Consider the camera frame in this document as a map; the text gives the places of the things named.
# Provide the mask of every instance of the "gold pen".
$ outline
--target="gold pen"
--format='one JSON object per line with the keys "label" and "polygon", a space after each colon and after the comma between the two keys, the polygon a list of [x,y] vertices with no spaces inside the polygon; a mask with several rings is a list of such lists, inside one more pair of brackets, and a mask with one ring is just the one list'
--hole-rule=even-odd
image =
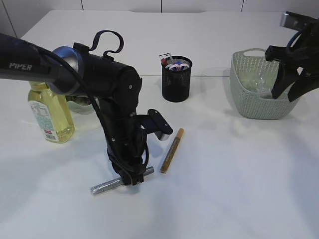
{"label": "gold pen", "polygon": [[175,152],[177,150],[178,144],[180,142],[180,139],[181,139],[183,133],[184,133],[184,129],[180,128],[178,130],[178,133],[177,133],[175,139],[173,140],[173,143],[171,144],[171,146],[169,148],[169,151],[168,151],[168,153],[166,155],[164,163],[163,163],[163,165],[160,168],[160,172],[161,173],[166,173],[167,172],[168,167],[169,167],[169,165],[170,165],[170,163],[171,163],[171,161],[172,161],[172,159],[174,157],[174,154],[175,154]]}

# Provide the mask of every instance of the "strap loop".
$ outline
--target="strap loop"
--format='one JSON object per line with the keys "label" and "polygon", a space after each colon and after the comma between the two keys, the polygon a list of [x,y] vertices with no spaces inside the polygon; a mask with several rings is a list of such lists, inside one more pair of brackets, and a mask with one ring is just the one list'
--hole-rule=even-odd
{"label": "strap loop", "polygon": [[122,49],[123,49],[123,47],[124,47],[123,37],[122,37],[119,33],[115,32],[115,31],[110,31],[110,30],[103,30],[103,31],[99,31],[98,33],[96,33],[96,35],[95,35],[95,37],[94,37],[94,40],[93,40],[93,45],[92,45],[92,47],[90,48],[89,51],[94,51],[94,50],[97,48],[97,46],[98,46],[98,44],[99,44],[100,37],[101,37],[101,35],[102,35],[103,33],[105,33],[105,32],[111,32],[111,33],[113,33],[114,35],[116,35],[116,36],[119,38],[119,40],[120,40],[120,46],[119,46],[119,48],[118,48],[116,51],[113,51],[113,50],[105,51],[105,52],[103,53],[103,57],[107,56],[107,54],[108,54],[109,52],[111,52],[111,53],[119,53],[119,52],[121,52]]}

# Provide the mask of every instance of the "basket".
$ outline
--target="basket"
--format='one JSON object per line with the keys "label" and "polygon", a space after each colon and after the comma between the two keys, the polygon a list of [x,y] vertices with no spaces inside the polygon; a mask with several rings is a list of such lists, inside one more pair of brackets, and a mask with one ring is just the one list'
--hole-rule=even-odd
{"label": "basket", "polygon": [[[298,100],[289,102],[287,88],[278,99],[273,99],[271,89],[275,83],[279,62],[266,61],[262,56],[246,56],[252,48],[233,54],[230,68],[230,89],[238,112],[247,118],[278,120],[286,116]],[[263,83],[265,91],[258,92],[254,84]]]}

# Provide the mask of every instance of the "bottle label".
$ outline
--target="bottle label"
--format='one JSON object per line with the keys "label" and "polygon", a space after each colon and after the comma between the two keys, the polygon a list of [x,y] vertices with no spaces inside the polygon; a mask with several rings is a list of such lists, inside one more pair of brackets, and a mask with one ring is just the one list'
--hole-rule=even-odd
{"label": "bottle label", "polygon": [[29,104],[44,137],[51,141],[59,141],[48,106],[38,101],[29,101]]}

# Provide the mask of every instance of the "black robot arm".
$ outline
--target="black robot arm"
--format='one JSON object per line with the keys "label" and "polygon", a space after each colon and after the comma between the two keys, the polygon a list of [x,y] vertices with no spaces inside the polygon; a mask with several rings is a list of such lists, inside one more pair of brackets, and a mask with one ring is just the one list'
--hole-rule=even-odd
{"label": "black robot arm", "polygon": [[[102,57],[90,54],[104,32],[119,37],[119,49],[106,51]],[[133,67],[107,55],[121,51],[123,44],[118,33],[106,30],[97,33],[91,48],[75,43],[73,48],[63,46],[52,53],[0,34],[0,77],[46,82],[57,94],[88,97],[105,132],[114,170],[125,185],[135,185],[144,180],[149,157],[147,134],[154,132],[162,140],[172,134],[172,129],[158,111],[137,115],[142,79]]]}
{"label": "black robot arm", "polygon": [[[279,61],[272,89],[274,99],[289,86],[289,101],[319,88],[319,19],[306,19],[307,22],[286,47],[269,46],[265,53],[267,61]],[[299,67],[303,69],[300,74],[297,71]]]}

